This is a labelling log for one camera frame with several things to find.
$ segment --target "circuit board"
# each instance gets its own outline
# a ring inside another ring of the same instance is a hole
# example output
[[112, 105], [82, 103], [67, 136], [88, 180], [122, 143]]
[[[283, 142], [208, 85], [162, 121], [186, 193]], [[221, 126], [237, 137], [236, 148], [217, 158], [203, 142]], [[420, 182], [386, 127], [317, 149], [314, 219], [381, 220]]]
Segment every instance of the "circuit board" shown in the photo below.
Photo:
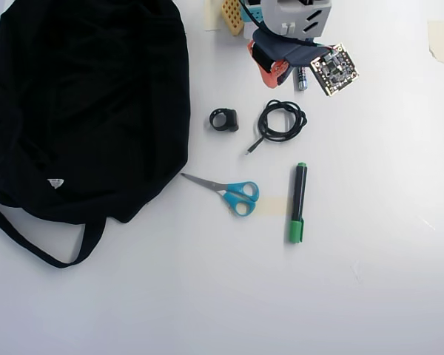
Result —
[[328, 96], [333, 96], [358, 78], [355, 64], [342, 44], [313, 60], [311, 69]]

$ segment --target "black cable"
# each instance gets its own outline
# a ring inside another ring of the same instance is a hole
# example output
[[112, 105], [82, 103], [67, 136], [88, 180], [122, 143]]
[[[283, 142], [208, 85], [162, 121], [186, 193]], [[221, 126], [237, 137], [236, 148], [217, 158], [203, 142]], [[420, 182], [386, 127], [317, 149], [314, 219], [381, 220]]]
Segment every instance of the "black cable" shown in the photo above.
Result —
[[[284, 109], [295, 115], [295, 124], [288, 132], [278, 132], [268, 127], [268, 114], [276, 109]], [[308, 120], [304, 111], [294, 102], [271, 100], [265, 107], [258, 119], [258, 130], [261, 138], [253, 144], [246, 152], [246, 155], [253, 152], [265, 139], [271, 142], [286, 142], [295, 138], [301, 133], [301, 130], [307, 125]]]
[[243, 3], [243, 0], [238, 0], [240, 2], [241, 7], [245, 10], [246, 14], [248, 15], [248, 17], [250, 17], [250, 19], [252, 20], [252, 22], [263, 32], [265, 32], [267, 35], [272, 36], [272, 37], [276, 37], [278, 39], [280, 39], [281, 41], [285, 41], [285, 42], [289, 42], [289, 43], [295, 43], [295, 44], [299, 44], [301, 46], [306, 46], [306, 47], [326, 47], [331, 49], [331, 46], [325, 46], [323, 44], [318, 44], [318, 43], [314, 43], [311, 41], [302, 41], [300, 39], [297, 38], [291, 38], [291, 37], [285, 37], [283, 35], [278, 35], [277, 33], [274, 33], [273, 31], [271, 31], [264, 22], [260, 23], [257, 21], [257, 19], [252, 15], [252, 13], [250, 13], [250, 10], [246, 7], [246, 5]]

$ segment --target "black tote bag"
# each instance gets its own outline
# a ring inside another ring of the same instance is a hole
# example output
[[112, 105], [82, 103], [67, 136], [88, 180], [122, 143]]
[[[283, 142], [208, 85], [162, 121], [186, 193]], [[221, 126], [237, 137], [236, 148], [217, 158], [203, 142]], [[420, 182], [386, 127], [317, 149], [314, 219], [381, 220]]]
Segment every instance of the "black tote bag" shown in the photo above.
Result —
[[171, 0], [16, 0], [0, 21], [0, 204], [85, 224], [129, 222], [181, 170], [189, 136], [186, 35]]

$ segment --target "white robot part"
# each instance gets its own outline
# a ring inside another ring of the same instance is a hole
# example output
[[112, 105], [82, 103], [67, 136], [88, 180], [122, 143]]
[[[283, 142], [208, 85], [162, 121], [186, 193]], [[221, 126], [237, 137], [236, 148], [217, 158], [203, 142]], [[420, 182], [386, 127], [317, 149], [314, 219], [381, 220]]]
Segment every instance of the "white robot part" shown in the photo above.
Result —
[[322, 36], [331, 8], [332, 0], [261, 0], [265, 25], [300, 40]]

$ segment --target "bag strap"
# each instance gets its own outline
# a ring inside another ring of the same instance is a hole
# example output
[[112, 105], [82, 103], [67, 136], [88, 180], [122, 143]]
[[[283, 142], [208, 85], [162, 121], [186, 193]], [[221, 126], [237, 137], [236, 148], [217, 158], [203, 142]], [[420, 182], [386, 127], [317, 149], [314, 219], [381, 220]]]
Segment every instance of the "bag strap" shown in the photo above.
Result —
[[79, 251], [77, 258], [71, 263], [63, 263], [26, 240], [0, 212], [0, 229], [3, 230], [10, 238], [15, 240], [20, 246], [28, 251], [31, 251], [41, 260], [55, 266], [56, 268], [67, 268], [86, 260], [100, 241], [102, 234], [104, 233], [106, 221], [107, 219], [105, 218], [103, 220], [87, 223], [84, 230], [81, 250]]

